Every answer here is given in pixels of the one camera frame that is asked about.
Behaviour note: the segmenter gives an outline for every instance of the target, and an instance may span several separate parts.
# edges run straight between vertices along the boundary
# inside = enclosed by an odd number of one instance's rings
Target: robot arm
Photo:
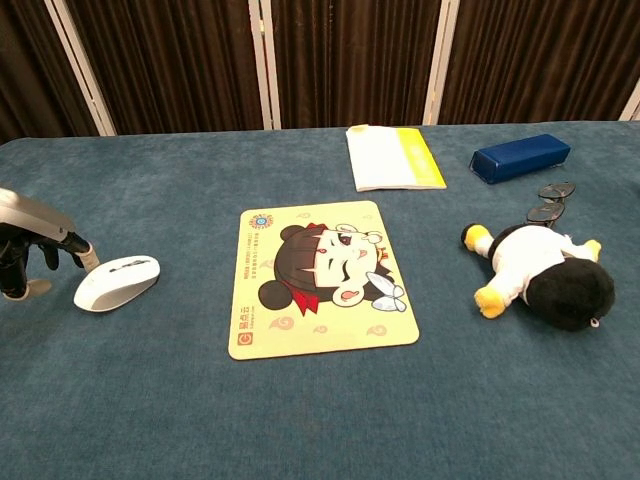
[[[93,246],[75,233],[68,217],[0,188],[0,291],[6,298],[22,300],[29,293],[26,267],[32,244],[43,251],[52,270],[58,268],[58,249],[69,252],[87,272],[100,264]]]

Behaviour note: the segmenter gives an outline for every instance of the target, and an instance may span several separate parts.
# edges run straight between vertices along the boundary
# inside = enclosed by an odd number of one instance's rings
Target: notebook
[[[261,208],[241,215],[232,358],[406,345],[418,336],[375,203]]]
[[[447,188],[416,128],[357,125],[347,130],[347,144],[358,192]]]

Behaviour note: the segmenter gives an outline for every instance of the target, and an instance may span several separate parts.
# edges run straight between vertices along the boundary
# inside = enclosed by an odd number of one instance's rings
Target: yellow feet
[[[487,230],[486,227],[483,227],[482,225],[473,225],[469,230],[467,230],[464,237],[464,244],[468,250],[474,252],[478,240],[486,235],[490,235],[489,230]]]
[[[584,246],[591,250],[593,261],[597,262],[598,257],[600,257],[600,250],[602,250],[602,245],[600,245],[600,242],[596,240],[587,240]]]
[[[502,295],[493,287],[482,287],[473,298],[476,301],[476,305],[480,307],[482,315],[487,318],[496,318],[506,308]]]

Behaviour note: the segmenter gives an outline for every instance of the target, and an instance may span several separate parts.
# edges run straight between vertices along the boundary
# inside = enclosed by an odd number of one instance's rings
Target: penguin plush toy
[[[598,264],[601,245],[543,225],[507,228],[495,239],[482,225],[462,232],[468,250],[491,261],[495,276],[474,298],[486,318],[502,314],[518,296],[551,325],[568,331],[597,327],[615,300],[612,278]]]

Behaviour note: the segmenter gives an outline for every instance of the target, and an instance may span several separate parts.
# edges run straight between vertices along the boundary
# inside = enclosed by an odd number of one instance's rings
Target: curtain
[[[120,134],[263,128],[247,0],[67,0]]]
[[[439,0],[272,0],[283,128],[422,123]]]
[[[617,120],[639,25],[638,1],[462,0],[438,123]]]
[[[97,134],[44,2],[0,2],[0,144]]]

